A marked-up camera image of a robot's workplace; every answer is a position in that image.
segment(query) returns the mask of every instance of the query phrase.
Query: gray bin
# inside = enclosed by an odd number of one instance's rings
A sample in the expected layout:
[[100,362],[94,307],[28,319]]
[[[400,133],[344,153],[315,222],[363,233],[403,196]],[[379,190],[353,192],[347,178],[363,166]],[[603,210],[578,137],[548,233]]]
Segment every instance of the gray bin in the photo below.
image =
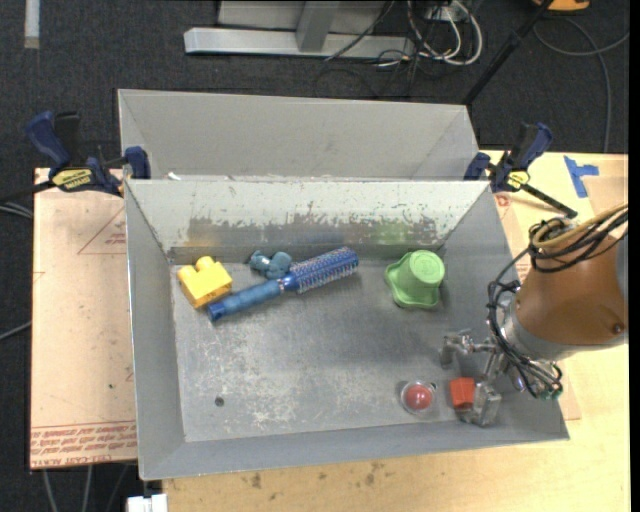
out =
[[[153,179],[125,203],[143,479],[396,457],[567,438],[556,402],[498,381],[496,423],[460,422],[445,334],[487,336],[486,286],[510,261],[486,183],[463,182],[477,151],[459,106],[121,91],[123,148],[148,152]],[[169,173],[180,181],[165,179]],[[209,255],[240,290],[262,278],[251,253],[303,260],[341,245],[356,274],[212,324],[177,269]],[[441,302],[397,307],[384,269],[437,252]],[[402,385],[437,386],[425,418]]]

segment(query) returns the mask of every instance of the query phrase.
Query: blue tape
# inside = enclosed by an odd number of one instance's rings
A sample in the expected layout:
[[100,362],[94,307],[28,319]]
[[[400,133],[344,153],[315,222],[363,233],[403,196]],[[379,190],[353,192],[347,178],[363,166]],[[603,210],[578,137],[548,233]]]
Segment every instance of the blue tape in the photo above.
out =
[[587,197],[587,189],[582,183],[582,176],[598,176],[600,171],[595,165],[578,165],[575,160],[571,160],[568,156],[564,157],[564,162],[569,169],[569,176],[573,182],[573,188],[576,189],[578,197]]

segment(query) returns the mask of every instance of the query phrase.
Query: green cup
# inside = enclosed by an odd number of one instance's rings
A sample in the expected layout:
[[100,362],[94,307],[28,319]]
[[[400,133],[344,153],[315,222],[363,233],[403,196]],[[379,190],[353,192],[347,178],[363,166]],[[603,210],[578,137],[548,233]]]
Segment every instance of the green cup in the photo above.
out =
[[428,309],[440,301],[439,287],[444,273],[444,263],[436,253],[420,250],[408,252],[389,265],[384,279],[398,306]]

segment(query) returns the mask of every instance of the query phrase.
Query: blue brush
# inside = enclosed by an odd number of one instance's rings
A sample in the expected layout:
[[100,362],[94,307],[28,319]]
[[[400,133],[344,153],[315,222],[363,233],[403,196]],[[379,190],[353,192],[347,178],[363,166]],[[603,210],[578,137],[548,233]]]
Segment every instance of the blue brush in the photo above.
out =
[[356,271],[358,256],[353,249],[341,247],[315,258],[294,263],[281,279],[273,279],[230,295],[207,306],[212,322],[223,316],[244,311],[278,297],[285,291],[304,293]]

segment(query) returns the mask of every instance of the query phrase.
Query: cardboard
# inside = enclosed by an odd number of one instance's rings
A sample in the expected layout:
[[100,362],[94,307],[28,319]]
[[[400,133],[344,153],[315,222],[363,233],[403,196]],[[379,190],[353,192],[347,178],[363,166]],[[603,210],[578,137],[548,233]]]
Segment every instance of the cardboard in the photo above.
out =
[[29,465],[134,460],[123,200],[36,194],[33,256]]

